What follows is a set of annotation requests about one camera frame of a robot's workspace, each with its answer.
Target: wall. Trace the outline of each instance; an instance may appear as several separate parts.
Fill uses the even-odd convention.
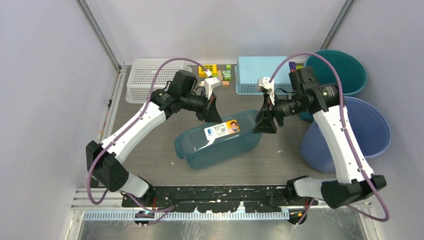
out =
[[[136,58],[289,56],[319,50],[344,0],[90,0],[126,64]]]
[[[0,238],[59,240],[116,71],[75,0],[1,1],[0,19]]]
[[[391,219],[378,224],[384,240],[422,239],[424,234],[422,9],[421,0],[356,1],[331,44],[366,67],[369,83],[360,98],[377,107],[391,127],[390,149],[370,163],[387,179],[381,194]]]

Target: teal bucket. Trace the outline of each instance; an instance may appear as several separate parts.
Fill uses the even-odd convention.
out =
[[[365,88],[368,82],[364,67],[353,56],[336,50],[320,50],[316,54],[322,56],[337,71],[340,77],[344,96],[353,96]],[[325,62],[315,56],[310,56],[305,61],[305,67],[312,67],[319,84],[337,84],[336,77]],[[299,114],[300,119],[308,122],[314,121],[308,112]]]

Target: translucent teal container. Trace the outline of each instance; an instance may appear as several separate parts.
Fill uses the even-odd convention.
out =
[[[206,168],[254,149],[261,139],[253,133],[257,110],[227,116],[222,123],[207,123],[175,139],[175,152],[193,169]]]

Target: wooden tabletop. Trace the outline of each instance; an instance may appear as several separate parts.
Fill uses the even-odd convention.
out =
[[[218,69],[224,70],[225,65],[218,65]],[[120,96],[113,131],[122,127],[142,106],[125,100],[129,71],[130,69]],[[214,89],[220,116],[226,117],[251,109],[259,110],[263,102],[262,95],[238,95],[234,66],[231,72],[233,79],[230,85]],[[310,123],[297,116],[286,117],[284,126],[278,128],[277,134],[262,134],[254,150],[204,169],[192,169],[187,160],[177,157],[174,140],[184,131],[202,124],[204,123],[197,120],[194,112],[181,110],[152,130],[129,154],[123,165],[131,173],[156,186],[285,184],[287,180],[304,175],[313,178],[335,176],[312,169],[301,157],[301,140]]]

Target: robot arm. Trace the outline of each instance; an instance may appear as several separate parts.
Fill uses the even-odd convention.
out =
[[[205,79],[204,86],[208,87],[208,90],[205,91],[207,94],[201,95],[196,95],[192,91],[196,82],[196,76],[191,72],[178,71],[168,89],[158,89],[152,93],[151,102],[141,118],[139,115],[144,105],[126,124],[100,144],[91,141],[86,147],[87,169],[104,149],[103,146],[114,142],[114,145],[100,158],[92,175],[111,192],[122,191],[137,198],[145,196],[151,185],[141,177],[128,172],[122,164],[150,131],[181,109],[195,112],[199,121],[222,123],[216,108],[217,97],[212,91],[222,82],[216,77]],[[114,141],[130,125],[131,128],[119,140]]]
[[[328,144],[336,169],[336,179],[301,176],[289,180],[286,188],[287,196],[293,200],[301,197],[321,199],[334,209],[370,197],[373,192],[365,181],[343,132],[337,86],[320,86],[310,67],[298,69],[289,76],[296,93],[291,99],[285,100],[280,100],[274,95],[274,82],[270,82],[269,77],[259,79],[258,90],[264,93],[264,102],[255,119],[256,126],[253,132],[275,134],[277,128],[274,119],[282,127],[284,117],[308,111],[313,115]],[[346,106],[343,111],[346,116],[345,128],[351,133]],[[351,140],[361,159],[362,169],[376,189],[385,187],[387,183],[384,176],[374,175],[353,134]]]

